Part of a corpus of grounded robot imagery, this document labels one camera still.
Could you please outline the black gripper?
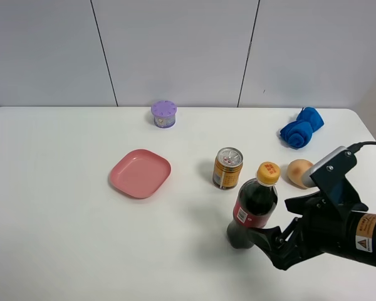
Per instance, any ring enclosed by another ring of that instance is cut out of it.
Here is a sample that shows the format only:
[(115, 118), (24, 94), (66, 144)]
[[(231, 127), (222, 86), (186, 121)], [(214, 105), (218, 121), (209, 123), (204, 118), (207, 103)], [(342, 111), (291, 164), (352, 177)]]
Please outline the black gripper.
[[(302, 216), (303, 253), (308, 259), (327, 253), (349, 260), (368, 260), (368, 252), (355, 246), (355, 228), (368, 211), (366, 204), (344, 202), (336, 207), (321, 193), (313, 193), (286, 199), (285, 205), (289, 212)], [(297, 236), (298, 230), (292, 226), (284, 232), (279, 226), (249, 229), (249, 240), (279, 270), (301, 261)]]

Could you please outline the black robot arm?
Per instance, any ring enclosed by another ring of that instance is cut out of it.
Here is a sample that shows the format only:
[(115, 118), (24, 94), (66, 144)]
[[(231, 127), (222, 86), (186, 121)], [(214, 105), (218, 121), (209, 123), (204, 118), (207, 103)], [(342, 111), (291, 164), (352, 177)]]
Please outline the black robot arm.
[(287, 270), (324, 253), (376, 267), (376, 214), (359, 198), (333, 204), (323, 193), (287, 199), (297, 217), (285, 230), (250, 228), (249, 240), (274, 267)]

